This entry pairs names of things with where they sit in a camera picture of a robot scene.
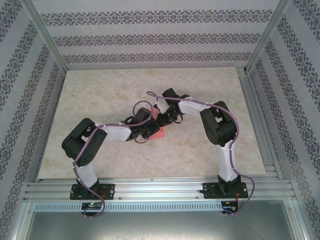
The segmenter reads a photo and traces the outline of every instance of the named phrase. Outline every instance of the robotic arm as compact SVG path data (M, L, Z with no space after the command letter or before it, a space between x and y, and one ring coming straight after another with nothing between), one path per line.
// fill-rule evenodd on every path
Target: robotic arm
M242 189L244 188L243 186L245 186L245 183L241 182L241 177L234 171L236 166L234 145L231 148L233 166L230 160L230 144L233 139L235 139L237 132L236 124L231 116L220 109L207 105L207 103L198 103L197 101L192 100L192 97L189 95L185 94L179 96L172 88L166 90L162 96L165 98L167 105L159 102L157 99L154 107L159 109L160 113L157 115L156 120L153 117L150 118L151 111L142 107L135 116L130 116L119 124L111 126L104 125L95 132L86 149L76 162L75 170L79 179L77 179L78 184L72 186L71 195L72 193L75 193L75 196L80 196L81 198L74 199L98 199L86 190L82 184L80 184L79 180L99 195L102 195L105 192L102 190L102 184L99 184L99 180L92 165L92 160L96 156L103 141L131 141L135 140L138 136L148 139L155 134L160 127L176 122L179 116L183 119L182 115L185 114L201 118L206 136L211 143L216 145L218 153L218 183L211 186L211 189L209 190L210 194L207 194L209 192L204 192L207 191L205 187L204 191L200 191L204 193L204 198L230 198L231 196L234 197L236 192L238 193L240 185ZM218 101L214 105L228 110L223 101ZM137 126L138 123L141 123L148 118L150 119L144 124ZM100 125L100 123L93 122L89 118L83 119L62 142L62 148L66 155L75 160L86 143L84 139L88 138ZM104 199L108 199L107 194L104 194L103 197ZM247 198L248 193L240 195L239 197Z

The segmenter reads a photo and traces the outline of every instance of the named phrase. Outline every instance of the wall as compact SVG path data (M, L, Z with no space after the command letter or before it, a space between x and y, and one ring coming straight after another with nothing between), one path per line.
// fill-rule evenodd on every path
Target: wall
M292 0L251 78L311 239L320 239L320 0Z
M35 0L70 70L244 67L279 0Z
M0 240L38 172L64 76L19 0L0 0Z

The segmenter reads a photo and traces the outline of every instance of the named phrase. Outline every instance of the red object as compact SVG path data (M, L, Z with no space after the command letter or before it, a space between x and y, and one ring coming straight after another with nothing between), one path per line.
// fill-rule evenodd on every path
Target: red object
M153 116L154 119L157 119L157 116L158 116L159 113L160 113L160 112L159 112L158 109L153 108L153 114L152 114L152 116ZM150 137L149 137L149 140L152 140L152 139L161 139L161 138L164 138L164 137L165 137L164 129L163 129L163 127L160 127L160 130L157 131L157 132L156 132L155 134L153 134L152 136L150 136Z

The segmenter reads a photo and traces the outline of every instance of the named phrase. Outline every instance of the beige marble floor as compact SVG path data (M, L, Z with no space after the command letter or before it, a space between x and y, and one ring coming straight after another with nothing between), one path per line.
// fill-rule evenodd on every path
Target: beige marble floor
M39 178L75 177L61 143L83 118L118 123L132 115L137 101L154 101L146 91L161 95L168 88L203 102L224 101L240 125L235 143L238 170L244 174L265 174L236 69L217 67L68 71ZM106 178L218 174L216 148L207 139L199 118L185 115L182 124L166 126L164 135L145 144L104 142L94 159L96 175Z

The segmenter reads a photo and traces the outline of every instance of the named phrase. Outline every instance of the perforated metal strip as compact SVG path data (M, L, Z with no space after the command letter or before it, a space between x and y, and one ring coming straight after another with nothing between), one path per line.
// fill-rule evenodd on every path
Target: perforated metal strip
M81 212L80 202L37 202L36 213ZM196 212L222 211L220 201L190 202L107 202L105 212Z

